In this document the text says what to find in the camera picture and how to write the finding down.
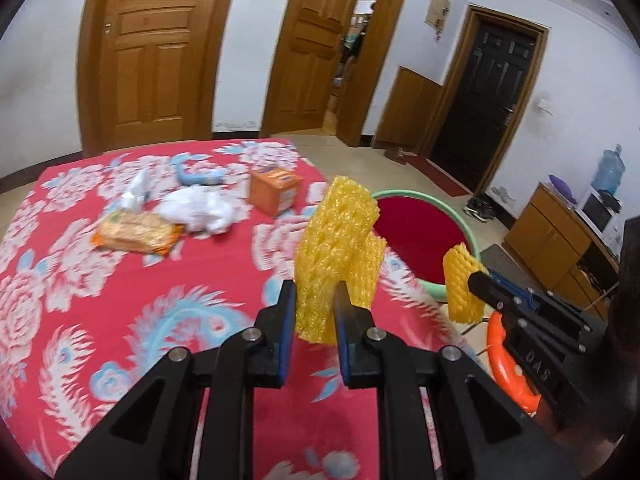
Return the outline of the wooden sideboard cabinet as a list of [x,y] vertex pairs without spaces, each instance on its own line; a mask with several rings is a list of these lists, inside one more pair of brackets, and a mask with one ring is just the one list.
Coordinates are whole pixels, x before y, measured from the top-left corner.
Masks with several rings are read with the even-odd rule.
[[612,252],[570,205],[541,183],[504,239],[539,284],[601,320],[618,282]]

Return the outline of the orange cardboard box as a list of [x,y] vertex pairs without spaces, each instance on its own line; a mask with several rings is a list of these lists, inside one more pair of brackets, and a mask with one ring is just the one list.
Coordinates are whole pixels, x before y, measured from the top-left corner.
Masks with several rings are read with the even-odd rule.
[[293,207],[302,182],[293,171],[278,166],[252,170],[247,201],[263,214],[277,217]]

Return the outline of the closed wooden door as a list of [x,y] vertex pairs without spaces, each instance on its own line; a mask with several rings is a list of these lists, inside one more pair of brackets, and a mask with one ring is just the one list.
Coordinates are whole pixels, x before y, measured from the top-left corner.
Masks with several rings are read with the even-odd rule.
[[86,0],[77,58],[82,151],[213,135],[231,0]]

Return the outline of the purple object on cabinet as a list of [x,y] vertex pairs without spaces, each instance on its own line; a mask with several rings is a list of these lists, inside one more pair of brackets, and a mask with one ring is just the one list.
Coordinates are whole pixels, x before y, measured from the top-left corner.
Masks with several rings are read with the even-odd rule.
[[570,187],[564,180],[560,179],[554,174],[549,174],[549,182],[551,184],[552,190],[560,197],[562,197],[563,200],[565,200],[572,206],[575,206],[577,204],[577,200],[574,197],[573,192],[570,190]]

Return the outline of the yellow foam net sleeve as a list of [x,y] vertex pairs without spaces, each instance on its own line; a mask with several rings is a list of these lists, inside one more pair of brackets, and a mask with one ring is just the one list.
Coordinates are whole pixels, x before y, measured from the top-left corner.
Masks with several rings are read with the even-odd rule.
[[475,324],[484,316],[485,303],[469,289],[468,279],[475,272],[488,273],[464,243],[450,248],[442,258],[447,293],[448,316],[452,322]]

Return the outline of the white microwave oven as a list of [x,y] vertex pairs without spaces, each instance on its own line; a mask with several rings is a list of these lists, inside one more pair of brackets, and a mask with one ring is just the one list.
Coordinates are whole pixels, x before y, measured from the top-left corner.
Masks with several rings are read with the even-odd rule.
[[578,216],[597,234],[602,243],[619,252],[622,247],[622,203],[607,190],[587,188],[576,207]]

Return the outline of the red green-rimmed trash basin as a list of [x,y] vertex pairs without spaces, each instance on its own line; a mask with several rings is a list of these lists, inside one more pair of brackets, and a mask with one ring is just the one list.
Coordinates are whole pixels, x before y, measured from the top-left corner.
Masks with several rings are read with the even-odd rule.
[[408,266],[426,292],[438,302],[447,301],[442,258],[463,244],[477,260],[480,246],[457,211],[442,200],[413,190],[375,192],[380,215],[375,232]]

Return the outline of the pair of dark shoes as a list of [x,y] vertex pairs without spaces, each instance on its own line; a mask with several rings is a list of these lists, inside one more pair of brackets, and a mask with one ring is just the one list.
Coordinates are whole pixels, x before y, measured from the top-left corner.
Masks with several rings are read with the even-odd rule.
[[471,197],[463,206],[463,212],[476,220],[486,223],[496,218],[495,209],[480,197]]

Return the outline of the large yellow foam net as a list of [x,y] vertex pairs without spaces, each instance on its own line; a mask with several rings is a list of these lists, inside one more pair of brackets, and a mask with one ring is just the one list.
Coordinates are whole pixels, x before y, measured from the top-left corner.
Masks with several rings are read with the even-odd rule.
[[294,259],[297,335],[311,344],[335,344],[333,296],[347,286],[356,307],[370,309],[386,240],[373,232],[380,210],[355,180],[334,178],[309,219]]

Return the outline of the grey floor mat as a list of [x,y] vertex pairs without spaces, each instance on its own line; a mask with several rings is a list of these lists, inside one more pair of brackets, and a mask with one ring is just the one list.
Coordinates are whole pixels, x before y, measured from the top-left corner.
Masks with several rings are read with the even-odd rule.
[[492,244],[480,253],[480,260],[489,271],[495,271],[521,289],[530,288],[542,292],[538,282],[531,278],[502,248]]

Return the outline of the white tissue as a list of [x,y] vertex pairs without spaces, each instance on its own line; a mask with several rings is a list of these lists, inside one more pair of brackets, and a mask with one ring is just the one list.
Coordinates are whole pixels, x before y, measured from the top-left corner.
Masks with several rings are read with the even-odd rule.
[[149,171],[141,169],[127,185],[119,199],[119,207],[136,214],[144,211],[146,202],[150,197]]

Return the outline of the brown slipper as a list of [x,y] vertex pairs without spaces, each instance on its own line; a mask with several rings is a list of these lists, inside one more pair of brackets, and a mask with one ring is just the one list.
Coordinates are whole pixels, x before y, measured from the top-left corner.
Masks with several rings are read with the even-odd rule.
[[384,151],[384,156],[399,165],[405,165],[407,163],[404,152],[399,146],[395,146],[394,148],[386,148],[386,150]]

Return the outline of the orange snack packet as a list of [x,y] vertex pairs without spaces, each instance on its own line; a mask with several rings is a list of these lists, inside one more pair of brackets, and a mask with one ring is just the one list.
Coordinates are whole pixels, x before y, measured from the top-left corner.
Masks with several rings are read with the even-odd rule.
[[166,256],[177,244],[184,226],[151,211],[119,209],[108,214],[92,236],[97,248]]

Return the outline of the blue water bottle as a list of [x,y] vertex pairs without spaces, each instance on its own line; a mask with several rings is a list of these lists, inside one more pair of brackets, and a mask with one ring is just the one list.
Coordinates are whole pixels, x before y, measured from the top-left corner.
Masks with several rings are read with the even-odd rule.
[[616,144],[614,150],[605,150],[591,186],[596,191],[605,191],[614,195],[622,182],[626,166],[622,159],[622,146]]

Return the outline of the wooden wall panel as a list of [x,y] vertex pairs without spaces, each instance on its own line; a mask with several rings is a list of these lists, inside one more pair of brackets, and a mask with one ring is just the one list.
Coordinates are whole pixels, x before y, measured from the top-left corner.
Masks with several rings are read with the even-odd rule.
[[376,129],[373,146],[420,148],[441,95],[441,84],[400,66]]

